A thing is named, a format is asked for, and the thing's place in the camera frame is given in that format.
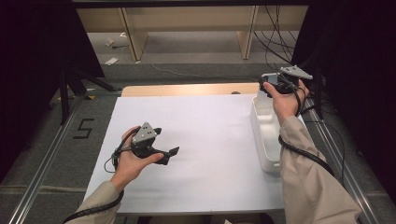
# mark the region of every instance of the left hand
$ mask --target left hand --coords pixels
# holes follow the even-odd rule
[[[133,127],[128,130],[122,136],[122,139],[136,128],[137,127]],[[124,145],[131,145],[133,137],[133,134],[128,137]],[[122,151],[120,154],[119,166],[116,173],[110,179],[110,182],[116,186],[117,191],[120,193],[131,181],[139,176],[140,172],[146,166],[160,160],[162,157],[162,153],[156,153],[145,159],[140,159],[136,157],[136,155],[131,150]]]

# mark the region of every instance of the beige sleeve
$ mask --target beige sleeve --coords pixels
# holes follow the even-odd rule
[[[319,155],[326,161],[299,119],[285,119],[280,135],[289,145]],[[356,223],[361,209],[323,167],[286,148],[281,150],[280,166],[288,224]]]
[[[78,210],[76,212],[79,212],[84,209],[94,208],[97,206],[112,203],[112,202],[116,201],[116,199],[118,197],[119,197],[119,193],[117,192],[116,187],[110,181],[103,182],[93,192],[93,194],[91,194],[90,197],[88,197],[82,203],[82,205],[78,208]],[[118,205],[116,205],[115,207],[113,207],[109,210],[106,210],[104,212],[87,215],[85,217],[79,217],[79,218],[76,218],[76,219],[73,219],[73,220],[67,222],[67,224],[114,223],[114,219],[116,217],[116,212],[119,210],[119,208],[120,208],[120,203]]]

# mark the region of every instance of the white box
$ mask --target white box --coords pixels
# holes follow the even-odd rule
[[[279,123],[272,107],[273,100],[266,96],[254,97],[250,112],[251,126],[256,140],[259,160],[265,172],[279,172],[280,149]]]

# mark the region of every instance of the wrist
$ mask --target wrist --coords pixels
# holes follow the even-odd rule
[[[117,190],[118,193],[121,193],[122,190],[125,189],[125,187],[127,186],[125,181],[120,179],[117,176],[117,174],[115,174],[115,175],[113,175],[113,177],[111,177],[110,182],[114,185],[114,187],[116,187],[116,190]]]

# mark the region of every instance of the table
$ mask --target table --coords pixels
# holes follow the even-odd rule
[[[282,209],[280,175],[265,173],[260,167],[249,120],[251,99],[258,88],[257,83],[125,88],[115,105],[86,197],[111,177],[104,171],[104,162],[123,132],[148,121],[153,128],[163,128],[154,143],[156,148],[180,150],[167,166],[145,168],[125,189],[119,214],[203,215]],[[243,94],[230,94],[233,91]]]

